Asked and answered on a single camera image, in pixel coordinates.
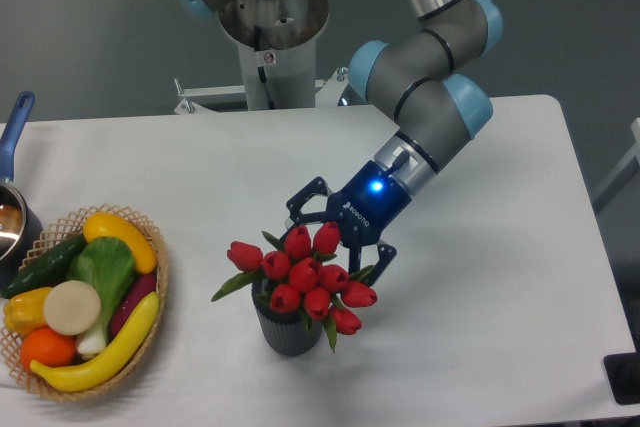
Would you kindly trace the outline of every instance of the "purple eggplant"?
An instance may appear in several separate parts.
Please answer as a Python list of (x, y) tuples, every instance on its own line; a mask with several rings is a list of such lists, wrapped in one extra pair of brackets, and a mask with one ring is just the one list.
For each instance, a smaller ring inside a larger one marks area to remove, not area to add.
[(122, 301), (122, 304), (118, 307), (113, 317), (111, 317), (111, 323), (109, 325), (109, 333), (111, 338), (114, 338), (122, 329), (122, 326), (127, 321), (133, 309), (136, 305), (144, 299), (147, 294), (156, 291), (156, 273), (145, 274), (140, 276), (134, 283), (127, 296)]

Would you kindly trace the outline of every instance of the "blue pot handle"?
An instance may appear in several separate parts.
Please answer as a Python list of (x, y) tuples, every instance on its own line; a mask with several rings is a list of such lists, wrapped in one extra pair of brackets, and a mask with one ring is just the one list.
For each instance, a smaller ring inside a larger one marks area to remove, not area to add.
[(22, 92), (0, 137), (0, 178), (13, 181), (13, 158), (22, 129), (36, 101), (33, 92)]

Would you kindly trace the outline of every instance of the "artificial flower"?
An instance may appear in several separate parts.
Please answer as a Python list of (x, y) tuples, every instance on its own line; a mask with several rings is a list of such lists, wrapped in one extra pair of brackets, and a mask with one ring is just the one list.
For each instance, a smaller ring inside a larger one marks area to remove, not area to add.
[(289, 271), (289, 285), (304, 294), (318, 285), (321, 264), (317, 260), (307, 257)]
[(331, 293), (340, 292), (349, 283), (349, 274), (339, 265), (323, 265), (318, 283)]
[(269, 307), (280, 314), (293, 312), (300, 307), (300, 298), (300, 293), (289, 284), (280, 284), (273, 289)]
[(242, 272), (253, 272), (262, 265), (262, 251), (259, 247), (244, 242), (231, 242), (227, 257)]
[(316, 287), (304, 296), (304, 310), (313, 320), (323, 320), (329, 313), (331, 295), (324, 287)]
[(340, 230), (336, 222), (327, 222), (313, 237), (313, 248), (319, 254), (333, 254), (340, 243)]
[(293, 259), (300, 260), (311, 255), (311, 237), (307, 227), (295, 227), (284, 239), (284, 251)]
[(362, 321), (349, 309), (339, 309), (332, 306), (329, 315), (336, 323), (336, 330), (342, 335), (353, 335), (362, 328)]
[(269, 252), (264, 256), (262, 268), (271, 280), (280, 280), (291, 270), (291, 259), (284, 252)]
[(350, 280), (340, 291), (340, 298), (348, 307), (369, 307), (376, 303), (378, 294), (368, 285)]

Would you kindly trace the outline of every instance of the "orange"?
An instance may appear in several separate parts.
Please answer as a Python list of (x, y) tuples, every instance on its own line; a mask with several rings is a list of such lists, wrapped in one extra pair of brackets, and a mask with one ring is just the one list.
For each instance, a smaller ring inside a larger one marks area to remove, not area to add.
[(37, 360), (48, 367), (71, 365), (76, 354), (73, 337), (58, 334), (50, 327), (42, 327), (31, 332), (22, 341), (20, 363), (31, 373), (31, 361)]

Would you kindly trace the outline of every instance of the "bok choy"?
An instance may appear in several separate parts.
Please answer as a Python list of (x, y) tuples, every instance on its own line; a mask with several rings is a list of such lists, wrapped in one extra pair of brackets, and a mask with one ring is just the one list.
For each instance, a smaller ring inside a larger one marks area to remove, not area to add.
[(99, 354), (107, 346), (109, 321), (133, 283), (135, 263), (127, 244), (115, 237), (99, 237), (89, 242), (69, 268), (67, 280), (80, 280), (98, 292), (100, 317), (76, 338), (83, 358)]

